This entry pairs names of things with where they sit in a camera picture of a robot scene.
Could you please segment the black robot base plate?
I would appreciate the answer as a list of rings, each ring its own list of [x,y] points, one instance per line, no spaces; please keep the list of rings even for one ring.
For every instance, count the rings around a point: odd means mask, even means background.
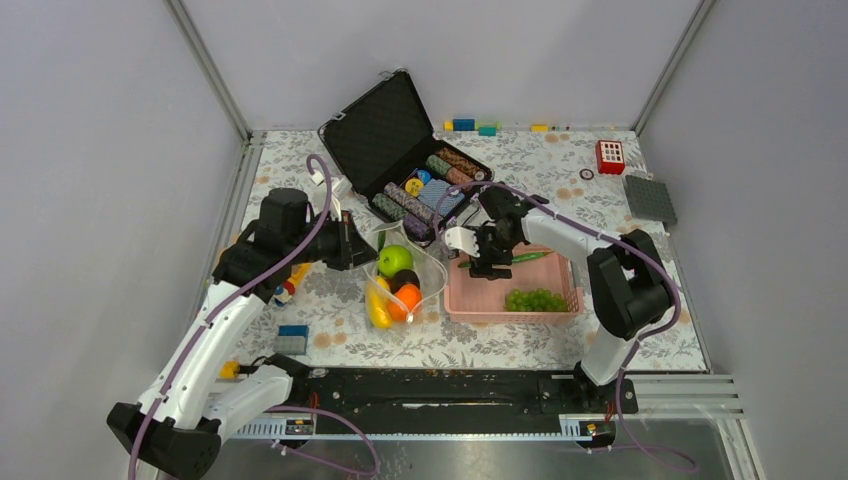
[[[639,410],[625,381],[591,387],[569,371],[335,368],[296,376],[284,405],[336,414],[319,419],[320,434],[369,436],[554,434],[561,417],[611,421]]]

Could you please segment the dark purple toy plum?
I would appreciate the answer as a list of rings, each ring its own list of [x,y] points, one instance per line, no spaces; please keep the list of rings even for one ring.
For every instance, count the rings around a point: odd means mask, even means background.
[[[389,280],[390,291],[396,293],[404,286],[412,285],[420,288],[420,279],[417,273],[412,269],[398,270]]]

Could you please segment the orange toy tangerine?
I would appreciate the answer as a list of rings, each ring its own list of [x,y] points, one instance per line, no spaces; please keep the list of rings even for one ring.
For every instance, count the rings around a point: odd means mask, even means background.
[[[408,285],[394,293],[392,299],[386,301],[386,309],[393,322],[409,323],[411,315],[421,301],[420,288]]]

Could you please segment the green toy apple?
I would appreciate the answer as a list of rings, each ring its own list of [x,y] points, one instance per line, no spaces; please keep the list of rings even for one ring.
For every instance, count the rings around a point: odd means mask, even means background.
[[[414,268],[411,252],[401,245],[388,245],[382,248],[378,258],[378,272],[387,279],[393,278],[401,270]]]

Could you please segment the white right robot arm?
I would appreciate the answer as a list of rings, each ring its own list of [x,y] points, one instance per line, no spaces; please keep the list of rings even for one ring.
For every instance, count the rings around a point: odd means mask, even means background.
[[[539,196],[487,182],[479,201],[490,221],[473,228],[470,274],[487,280],[511,277],[519,244],[547,247],[586,268],[599,321],[595,343],[577,364],[583,378],[573,386],[575,402],[597,412],[613,398],[611,382],[635,356],[639,340],[662,332],[666,313],[681,313],[679,288],[655,244],[636,229],[621,236],[555,212]]]

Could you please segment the green toy grape bunch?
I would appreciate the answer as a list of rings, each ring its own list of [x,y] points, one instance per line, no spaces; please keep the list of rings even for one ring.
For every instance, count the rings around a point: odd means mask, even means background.
[[[565,298],[550,290],[513,289],[506,294],[504,308],[508,312],[568,312]]]

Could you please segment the pink plastic basket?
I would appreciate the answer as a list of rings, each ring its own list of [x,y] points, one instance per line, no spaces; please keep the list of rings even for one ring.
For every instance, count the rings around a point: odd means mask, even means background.
[[[450,261],[444,306],[462,323],[568,323],[584,313],[584,293],[572,279],[570,261],[537,245],[514,250],[507,279],[470,276],[465,254]]]

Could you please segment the yellow toy mango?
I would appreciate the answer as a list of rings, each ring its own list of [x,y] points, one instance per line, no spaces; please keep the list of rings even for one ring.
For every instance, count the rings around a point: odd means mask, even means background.
[[[389,329],[393,325],[393,319],[387,308],[389,294],[389,284],[382,276],[377,276],[375,281],[367,282],[365,288],[366,312],[376,328]]]

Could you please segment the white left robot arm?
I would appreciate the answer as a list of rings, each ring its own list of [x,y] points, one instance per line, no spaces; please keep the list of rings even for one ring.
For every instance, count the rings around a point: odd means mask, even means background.
[[[129,478],[145,462],[177,479],[200,479],[222,445],[255,417],[278,404],[288,411],[307,404],[308,381],[274,362],[216,398],[210,393],[236,343],[294,267],[322,262],[345,271],[377,259],[352,213],[333,202],[327,195],[316,212],[305,192],[274,189],[223,252],[170,360],[136,402],[118,402],[108,414],[109,429],[130,455]]]

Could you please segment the clear zip top bag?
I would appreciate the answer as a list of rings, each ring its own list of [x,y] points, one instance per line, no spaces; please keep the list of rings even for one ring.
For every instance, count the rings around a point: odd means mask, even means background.
[[[368,319],[384,330],[413,323],[446,287],[445,266],[411,242],[400,222],[374,228],[366,240],[377,252],[363,267]]]

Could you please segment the green toy chili pepper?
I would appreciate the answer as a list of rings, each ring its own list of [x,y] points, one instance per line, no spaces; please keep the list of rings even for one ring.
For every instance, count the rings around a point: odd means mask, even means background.
[[[516,263],[522,263],[522,262],[531,261],[531,260],[535,260],[535,259],[540,259],[540,258],[543,258],[543,257],[549,255],[549,254],[551,254],[551,251],[537,251],[537,252],[523,253],[523,254],[514,256],[512,263],[516,264]],[[466,262],[461,262],[459,264],[459,267],[460,268],[470,268],[471,265],[472,265],[472,263],[470,261],[466,261]]]

